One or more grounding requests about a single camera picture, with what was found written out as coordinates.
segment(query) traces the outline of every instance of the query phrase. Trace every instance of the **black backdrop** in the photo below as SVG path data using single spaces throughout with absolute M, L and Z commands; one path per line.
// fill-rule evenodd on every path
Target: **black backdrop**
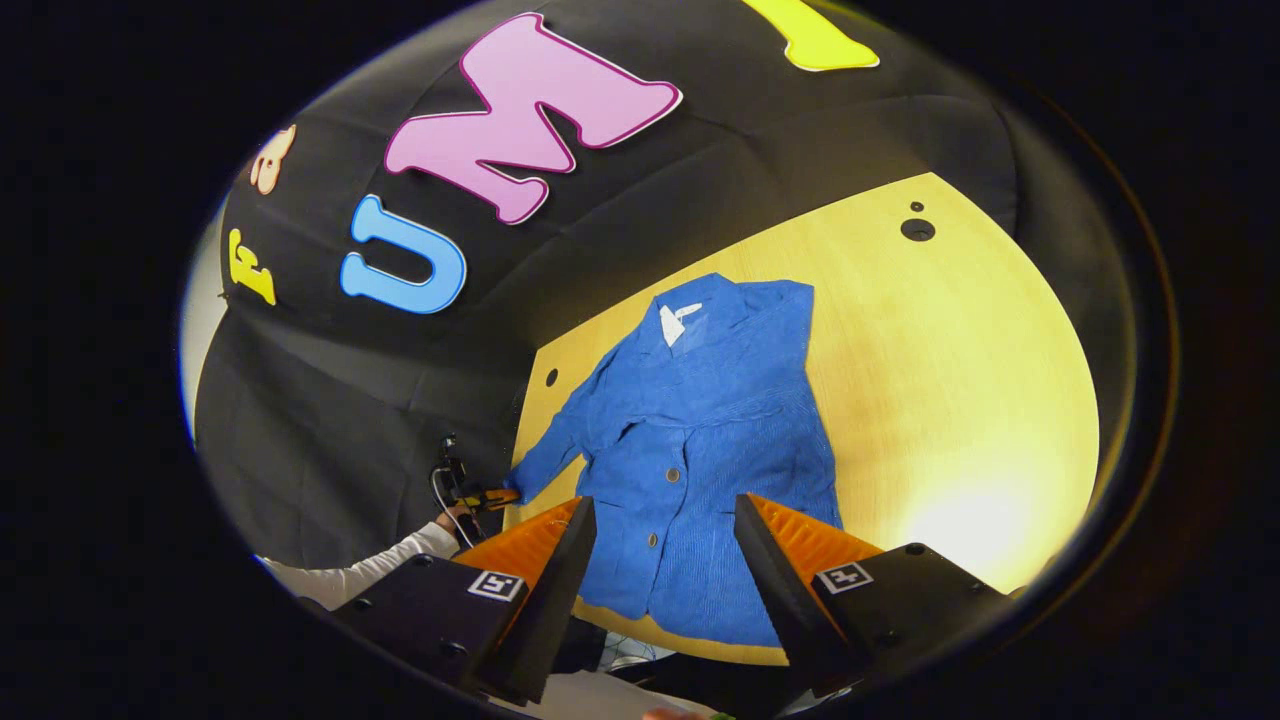
M 40 462 L 18 478 L 36 532 L 15 575 L 36 611 L 17 621 L 14 660 L 23 689 L 54 684 L 32 698 L 40 715 L 462 714 L 335 647 L 246 562 L 198 477 L 174 363 L 191 243 L 243 149 L 445 5 L 37 19 L 51 31 L 37 106 L 52 122 L 32 177 L 51 211 L 35 214 L 33 250 L 50 282 L 27 366 L 49 402 L 35 405 Z M 992 665 L 873 714 L 902 716 L 900 701 L 950 716 L 1261 716 L 1274 231 L 1249 181 L 1266 169 L 1266 23 L 1156 3 L 867 6 L 979 74 L 1015 70 L 1107 149 L 1165 245 L 1185 352 L 1165 471 L 1112 560 Z
M 483 108 L 458 56 L 477 33 L 527 9 L 639 77 L 676 83 L 685 99 L 604 150 L 577 147 L 572 126 L 553 114 L 577 168 L 544 173 L 554 188 L 548 202 L 509 227 L 461 188 L 389 174 L 383 156 L 406 117 Z M 1034 129 L 1016 101 L 901 35 L 823 12 L 876 49 L 874 72 L 796 70 L 778 56 L 777 31 L 736 0 L 486 3 L 280 120 L 296 126 L 297 140 L 269 196 L 247 182 L 256 147 L 247 149 L 220 237 L 238 229 L 274 268 L 279 304 L 233 284 L 223 255 L 229 310 L 205 361 L 195 427 L 250 546 L 306 568 L 384 550 L 434 516 L 428 478 L 444 433 L 457 433 L 474 477 L 497 483 L 506 473 L 539 346 L 733 242 L 923 172 L 992 217 L 1061 299 L 1110 455 L 1134 375 L 1158 363 L 1134 360 L 1142 333 L 1130 283 L 1146 268 L 1126 268 L 1117 250 L 1144 251 L 1142 228 L 1123 222 L 1114 206 L 1123 199 L 1108 206 L 1091 196 L 1085 178 L 1103 169 L 1091 167 L 1083 143 L 1059 151 L 1042 135 L 1068 129 Z M 676 17 L 678 27 L 668 27 Z M 468 266 L 453 304 L 416 315 L 339 288 L 338 268 L 355 247 L 352 210 L 366 193 L 457 243 Z M 429 272 L 390 243 L 361 252 L 398 277 Z

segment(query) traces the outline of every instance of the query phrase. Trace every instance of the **white tag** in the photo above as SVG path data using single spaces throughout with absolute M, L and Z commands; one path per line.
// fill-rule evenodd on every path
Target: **white tag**
M 678 320 L 678 319 L 684 318 L 685 315 L 689 315 L 690 313 L 696 313 L 696 311 L 699 311 L 701 309 L 703 309 L 703 304 L 701 302 L 695 302 L 692 305 L 685 305 L 680 310 L 676 310 L 676 319 Z
M 666 305 L 658 309 L 658 318 L 662 320 L 662 338 L 667 341 L 667 347 L 671 347 L 675 345 L 676 338 L 684 334 L 685 325 L 676 319 L 671 307 Z
M 696 313 L 701 310 L 703 304 L 696 302 L 694 305 L 686 305 L 675 313 L 671 307 L 663 305 L 658 309 L 658 318 L 662 320 L 662 337 L 667 341 L 667 347 L 676 345 L 680 336 L 685 334 L 685 324 L 680 322 L 681 318 L 689 315 L 690 313 Z

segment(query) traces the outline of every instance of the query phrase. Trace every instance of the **wooden table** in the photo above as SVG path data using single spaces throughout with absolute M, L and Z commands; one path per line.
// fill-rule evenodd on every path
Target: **wooden table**
M 932 223 L 936 236 L 908 240 L 910 218 Z M 805 369 L 835 451 L 846 532 L 883 548 L 924 542 L 1001 592 L 1028 583 L 1069 539 L 1098 462 L 1084 352 L 1030 260 L 932 173 L 742 240 L 547 343 L 515 461 L 654 295 L 712 272 L 814 286 Z M 552 369 L 558 380 L 547 387 Z M 572 497 L 582 466 L 576 459 L 529 505 L 508 507 L 506 524 Z M 581 598 L 573 612 L 677 652 L 786 664 L 778 648 L 673 635 L 648 616 L 627 620 Z

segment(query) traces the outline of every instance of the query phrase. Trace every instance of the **black fabric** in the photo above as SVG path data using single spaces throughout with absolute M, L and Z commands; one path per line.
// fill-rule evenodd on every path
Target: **black fabric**
M 518 170 L 545 178 L 550 196 L 511 227 L 471 193 L 416 170 L 392 176 L 381 161 L 404 119 L 483 109 L 458 59 L 530 9 L 550 31 L 643 79 L 675 83 L 685 99 L 604 150 L 580 147 L 572 124 L 549 113 L 577 168 Z M 881 65 L 797 70 L 777 31 L 741 3 L 502 0 L 410 37 L 302 109 L 270 195 L 248 183 L 257 149 L 247 149 L 221 242 L 241 231 L 271 270 L 278 305 L 230 283 L 221 254 L 230 310 L 201 382 L 196 432 L 255 550 L 303 566 L 383 550 L 429 519 L 415 488 L 440 433 L 460 434 L 481 482 L 509 468 L 538 347 L 728 245 L 924 172 L 1010 232 L 1059 292 L 1100 389 L 1106 451 L 1132 386 L 1133 331 L 1116 238 L 1070 161 L 908 38 L 815 9 L 873 47 Z M 467 281 L 452 305 L 415 315 L 340 290 L 342 259 L 355 250 L 407 279 L 430 273 L 390 243 L 351 238 L 366 193 L 457 243 Z
M 727 712 L 767 720 L 799 698 L 804 680 L 791 667 L 741 665 L 675 653 L 609 671 L 614 678 Z
M 422 413 L 371 397 L 234 311 L 200 386 L 196 450 L 223 507 L 255 552 L 301 568 L 355 564 L 435 518 L 429 478 L 447 432 L 475 448 L 467 466 L 481 477 L 500 474 L 486 459 L 509 455 L 515 436 L 513 414 L 467 418 L 466 404 Z

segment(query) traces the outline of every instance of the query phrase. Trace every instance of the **blue shirt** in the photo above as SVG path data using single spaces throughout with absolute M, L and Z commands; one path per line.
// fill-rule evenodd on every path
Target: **blue shirt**
M 687 314 L 672 324 L 663 307 Z M 684 327 L 669 346 L 662 315 Z M 684 637 L 780 646 L 733 538 L 733 500 L 754 492 L 842 528 L 804 370 L 812 316 L 812 286 L 705 275 L 658 295 L 573 391 L 504 487 L 527 502 L 586 459 L 585 602 Z

